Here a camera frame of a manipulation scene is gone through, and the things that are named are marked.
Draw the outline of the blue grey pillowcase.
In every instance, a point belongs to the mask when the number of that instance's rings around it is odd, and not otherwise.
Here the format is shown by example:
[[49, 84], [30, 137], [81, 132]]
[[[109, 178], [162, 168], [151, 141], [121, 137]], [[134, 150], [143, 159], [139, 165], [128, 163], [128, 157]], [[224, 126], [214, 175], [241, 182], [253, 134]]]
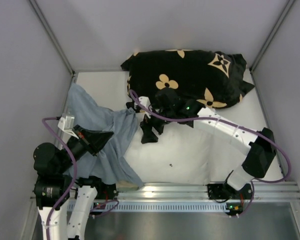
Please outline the blue grey pillowcase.
[[143, 181], [124, 155], [137, 131], [134, 110], [113, 111], [99, 106], [78, 84], [68, 90], [67, 106], [74, 124], [81, 127], [92, 153], [85, 153], [67, 172], [77, 178], [97, 177], [107, 185], [126, 181], [143, 186]]

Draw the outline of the white pillow insert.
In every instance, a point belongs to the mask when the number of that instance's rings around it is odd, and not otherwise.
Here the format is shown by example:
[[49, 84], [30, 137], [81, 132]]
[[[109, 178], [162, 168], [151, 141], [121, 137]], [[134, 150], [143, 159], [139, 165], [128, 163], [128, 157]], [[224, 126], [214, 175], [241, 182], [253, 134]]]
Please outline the white pillow insert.
[[129, 109], [135, 133], [124, 154], [128, 173], [119, 181], [138, 186], [146, 183], [205, 185], [223, 182], [240, 166], [246, 155], [224, 139], [200, 129], [172, 122], [158, 142], [142, 144], [143, 113]]

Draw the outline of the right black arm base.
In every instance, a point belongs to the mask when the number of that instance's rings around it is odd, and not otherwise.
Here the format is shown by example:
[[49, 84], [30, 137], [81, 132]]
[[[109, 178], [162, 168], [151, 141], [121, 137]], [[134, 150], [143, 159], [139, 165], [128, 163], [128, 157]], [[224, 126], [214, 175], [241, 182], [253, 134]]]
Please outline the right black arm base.
[[207, 185], [208, 198], [217, 203], [225, 203], [230, 199], [230, 194], [226, 191], [222, 183], [210, 183]]

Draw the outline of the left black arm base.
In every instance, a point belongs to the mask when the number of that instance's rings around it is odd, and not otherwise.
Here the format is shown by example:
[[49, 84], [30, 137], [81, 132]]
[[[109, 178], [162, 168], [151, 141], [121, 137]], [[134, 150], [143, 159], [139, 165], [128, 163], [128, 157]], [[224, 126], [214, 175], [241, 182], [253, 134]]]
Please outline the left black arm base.
[[117, 186], [116, 184], [105, 184], [102, 183], [100, 190], [98, 191], [99, 199], [102, 200], [114, 200], [118, 196]]

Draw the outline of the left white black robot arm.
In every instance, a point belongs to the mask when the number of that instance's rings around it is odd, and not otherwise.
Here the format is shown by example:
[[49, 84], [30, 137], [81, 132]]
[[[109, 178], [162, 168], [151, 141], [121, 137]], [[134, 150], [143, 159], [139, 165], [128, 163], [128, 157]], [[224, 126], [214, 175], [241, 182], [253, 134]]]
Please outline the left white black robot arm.
[[83, 240], [94, 200], [109, 200], [113, 196], [110, 191], [116, 188], [96, 176], [65, 174], [86, 153], [95, 157], [114, 133], [79, 125], [71, 131], [65, 148], [44, 142], [33, 152], [37, 172], [34, 194], [45, 240]]

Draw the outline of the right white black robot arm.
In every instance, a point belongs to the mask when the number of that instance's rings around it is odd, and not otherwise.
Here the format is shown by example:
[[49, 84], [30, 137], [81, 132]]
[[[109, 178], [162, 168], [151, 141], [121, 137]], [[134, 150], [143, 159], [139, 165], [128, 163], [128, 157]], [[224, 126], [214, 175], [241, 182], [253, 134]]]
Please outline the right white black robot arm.
[[146, 96], [137, 96], [133, 90], [130, 94], [134, 104], [146, 112], [140, 124], [143, 144], [157, 142], [153, 129], [161, 135], [165, 125], [175, 122], [223, 139], [246, 156], [226, 177], [219, 199], [228, 200], [250, 181], [264, 178], [276, 156], [274, 134], [266, 127], [255, 131], [239, 126], [194, 99], [181, 98], [172, 88], [159, 90], [155, 104]]

